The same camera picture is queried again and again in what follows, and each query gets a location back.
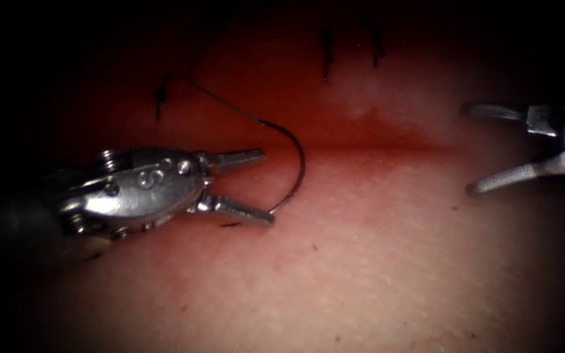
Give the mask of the right arm needle driver jaw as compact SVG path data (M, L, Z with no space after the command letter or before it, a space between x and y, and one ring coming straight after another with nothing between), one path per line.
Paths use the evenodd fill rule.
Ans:
M529 134L558 137L557 129L551 124L550 105L464 103L460 112L466 116L520 122Z
M565 151L544 160L519 165L468 184L466 193L478 196L537 178L565 175Z

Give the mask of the left arm needle driver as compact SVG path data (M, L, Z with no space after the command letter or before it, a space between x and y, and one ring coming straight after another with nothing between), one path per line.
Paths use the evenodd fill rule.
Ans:
M49 205L65 235L115 240L158 227L197 205L210 176L199 152L110 149L84 166L54 173Z

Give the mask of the left arm needle driver jaw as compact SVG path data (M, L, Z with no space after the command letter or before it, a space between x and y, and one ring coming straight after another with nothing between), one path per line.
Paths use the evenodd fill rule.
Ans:
M226 196L204 195L196 203L196 213L217 213L231 218L231 224L256 224L271 227L275 224L274 215L266 210L230 199Z
M263 161L265 153L261 148L229 152L199 151L197 158L208 172L226 173Z

